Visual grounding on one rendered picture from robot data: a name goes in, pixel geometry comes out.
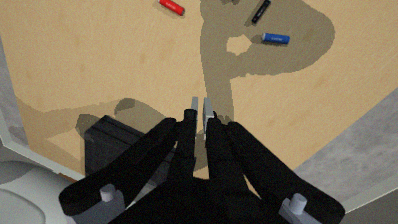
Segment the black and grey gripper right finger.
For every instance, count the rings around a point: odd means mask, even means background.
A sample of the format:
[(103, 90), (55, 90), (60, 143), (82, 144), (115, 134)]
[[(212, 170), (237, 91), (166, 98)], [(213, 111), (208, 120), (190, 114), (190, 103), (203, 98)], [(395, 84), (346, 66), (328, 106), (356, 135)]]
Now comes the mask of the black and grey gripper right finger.
[(291, 224), (341, 222), (345, 209), (337, 200), (300, 178), (240, 123), (222, 124), (207, 97), (202, 118), (209, 178), (218, 178), (225, 224), (264, 223), (245, 177)]

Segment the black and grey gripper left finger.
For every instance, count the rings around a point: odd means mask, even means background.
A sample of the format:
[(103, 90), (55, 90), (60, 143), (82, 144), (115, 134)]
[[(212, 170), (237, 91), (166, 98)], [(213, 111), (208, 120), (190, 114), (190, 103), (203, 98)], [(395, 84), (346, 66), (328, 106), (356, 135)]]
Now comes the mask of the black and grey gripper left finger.
[[(190, 224), (198, 97), (183, 121), (167, 117), (109, 165), (59, 195), (68, 224), (108, 224), (137, 197), (175, 146), (156, 209), (156, 224)], [(179, 135), (180, 134), (180, 135)]]

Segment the red aa battery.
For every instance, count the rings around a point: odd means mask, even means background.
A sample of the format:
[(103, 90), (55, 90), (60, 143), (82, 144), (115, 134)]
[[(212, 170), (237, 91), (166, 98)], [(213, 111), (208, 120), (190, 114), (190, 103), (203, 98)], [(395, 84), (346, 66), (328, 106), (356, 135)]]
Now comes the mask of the red aa battery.
[(170, 9), (171, 11), (177, 13), (182, 16), (184, 12), (184, 8), (172, 2), (171, 0), (158, 0), (158, 3)]

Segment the black battery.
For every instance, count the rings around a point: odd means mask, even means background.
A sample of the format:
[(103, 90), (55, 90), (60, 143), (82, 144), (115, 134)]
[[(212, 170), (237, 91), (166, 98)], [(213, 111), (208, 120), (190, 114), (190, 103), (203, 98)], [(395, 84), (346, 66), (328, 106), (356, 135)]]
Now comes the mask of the black battery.
[(271, 3), (272, 0), (265, 0), (263, 2), (263, 4), (261, 5), (261, 7), (259, 8), (259, 10), (257, 11), (257, 13), (255, 14), (255, 16), (252, 18), (252, 22), (254, 24), (257, 23), (257, 21), (259, 20), (259, 18), (262, 16), (262, 14), (264, 13), (264, 11), (266, 10), (266, 8), (269, 6), (269, 4)]

